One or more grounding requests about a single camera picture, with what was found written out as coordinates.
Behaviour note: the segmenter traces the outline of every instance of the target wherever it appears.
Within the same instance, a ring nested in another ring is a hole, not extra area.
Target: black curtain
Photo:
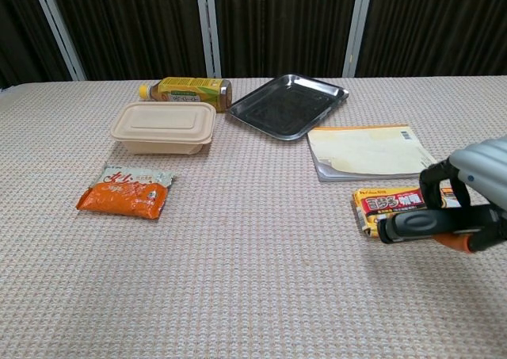
[[[341,76],[354,0],[215,4],[223,76]]]
[[[197,0],[56,0],[90,80],[206,76]]]
[[[507,74],[507,0],[371,0],[356,76]]]
[[[71,80],[38,0],[0,0],[0,88]]]

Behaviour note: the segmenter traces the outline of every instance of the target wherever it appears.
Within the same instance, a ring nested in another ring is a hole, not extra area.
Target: notebook
[[[319,181],[417,178],[436,163],[408,124],[319,127],[307,138]]]

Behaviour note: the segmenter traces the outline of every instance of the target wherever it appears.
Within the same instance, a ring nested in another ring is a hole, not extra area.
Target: stainless steel tray
[[[344,88],[287,74],[236,101],[229,113],[276,139],[292,140],[307,134],[348,96]]]

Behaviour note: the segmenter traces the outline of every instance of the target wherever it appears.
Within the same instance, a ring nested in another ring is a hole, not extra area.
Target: beige textured tablecloth
[[[437,159],[507,134],[507,77],[324,80],[351,93],[324,125],[408,122]],[[305,139],[224,115],[198,155],[130,155],[140,83],[0,97],[0,357],[507,357],[507,244],[368,240],[352,191],[417,181],[319,183]],[[177,172],[159,221],[76,211],[105,162]]]

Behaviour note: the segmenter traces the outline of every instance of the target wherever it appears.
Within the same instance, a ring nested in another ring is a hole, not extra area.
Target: robotic arm
[[[460,208],[442,209],[440,182],[448,179]],[[507,240],[507,136],[455,151],[419,177],[426,210],[402,212],[378,224],[384,243],[433,237],[476,252]],[[490,203],[471,206],[467,185]]]

